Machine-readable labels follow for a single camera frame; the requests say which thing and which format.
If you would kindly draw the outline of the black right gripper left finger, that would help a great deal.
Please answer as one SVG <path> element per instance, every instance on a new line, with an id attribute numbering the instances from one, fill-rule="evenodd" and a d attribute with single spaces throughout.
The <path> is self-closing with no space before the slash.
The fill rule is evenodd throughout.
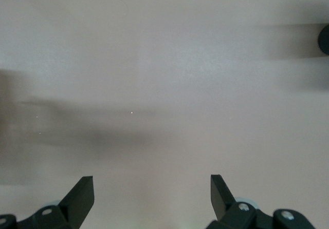
<path id="1" fill-rule="evenodd" d="M 94 201 L 93 177 L 82 177 L 59 204 L 39 209 L 19 229 L 80 229 Z"/>

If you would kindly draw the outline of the brown table cover sheet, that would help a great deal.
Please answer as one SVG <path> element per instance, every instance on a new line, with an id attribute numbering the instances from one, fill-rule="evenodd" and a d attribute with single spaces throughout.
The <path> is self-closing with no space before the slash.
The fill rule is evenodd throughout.
<path id="1" fill-rule="evenodd" d="M 204 229 L 210 176 L 329 229 L 329 0 L 0 0 L 0 214 L 93 176 L 81 229 Z"/>

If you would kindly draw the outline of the black ribbed round object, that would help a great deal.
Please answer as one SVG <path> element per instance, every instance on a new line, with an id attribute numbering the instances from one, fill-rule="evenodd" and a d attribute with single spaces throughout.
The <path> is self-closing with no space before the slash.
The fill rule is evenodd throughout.
<path id="1" fill-rule="evenodd" d="M 318 46 L 320 50 L 329 55 L 329 25 L 326 25 L 318 35 Z"/>

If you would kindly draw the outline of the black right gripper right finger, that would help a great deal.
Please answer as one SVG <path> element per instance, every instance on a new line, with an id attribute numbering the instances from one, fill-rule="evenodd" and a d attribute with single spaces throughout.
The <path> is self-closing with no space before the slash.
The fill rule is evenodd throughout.
<path id="1" fill-rule="evenodd" d="M 210 191 L 217 219 L 208 229 L 274 229 L 271 216 L 249 202 L 236 201 L 221 175 L 211 175 Z"/>

